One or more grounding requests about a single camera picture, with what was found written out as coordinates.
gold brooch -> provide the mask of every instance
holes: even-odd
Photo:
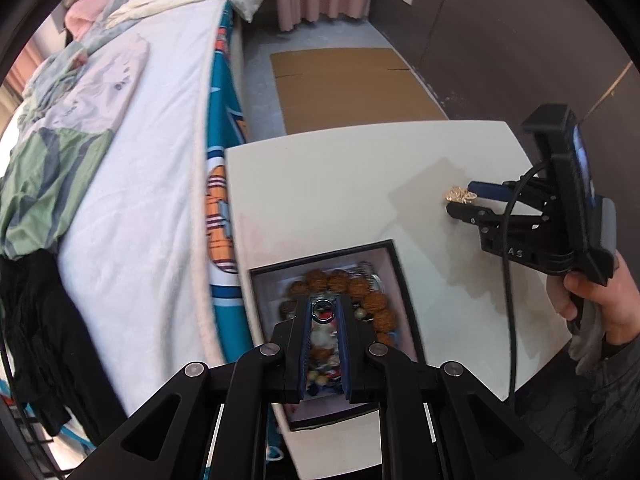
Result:
[[[467,204],[475,198],[478,198],[478,195],[470,192],[465,187],[460,187],[460,186],[452,187],[449,190],[449,192],[444,196],[444,199],[447,202],[462,202],[463,204]]]

human hand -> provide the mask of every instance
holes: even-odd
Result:
[[[570,292],[601,306],[607,342],[613,345],[628,343],[640,334],[640,292],[624,259],[617,255],[619,267],[607,286],[590,282],[580,272],[570,272],[564,279],[546,277],[546,293],[556,312],[567,321],[578,314]]]

tabletop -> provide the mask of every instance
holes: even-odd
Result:
[[[392,238],[428,364],[459,361],[506,398],[501,260],[481,251],[478,229],[451,219],[444,202],[452,186],[517,180],[530,168],[505,123],[335,128],[231,148],[226,164],[236,259],[255,343],[262,342],[262,332],[250,269]],[[515,264],[511,272],[521,386],[569,333],[549,303],[544,276]],[[282,410],[276,416],[284,421]],[[370,413],[283,434],[300,478],[325,478],[380,463],[378,424],[377,413]]]

gray floor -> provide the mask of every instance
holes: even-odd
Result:
[[[244,116],[252,141],[286,134],[271,54],[308,48],[391,47],[370,23],[347,19],[301,23],[291,32],[249,28],[244,36]]]

dark wall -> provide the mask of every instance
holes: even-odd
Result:
[[[532,159],[538,155],[520,131],[522,120],[543,102],[566,102],[584,117],[629,60],[584,0],[372,0],[370,21],[449,118],[504,120]],[[584,123],[596,190],[616,202],[618,247],[636,278],[639,77],[633,69]]]

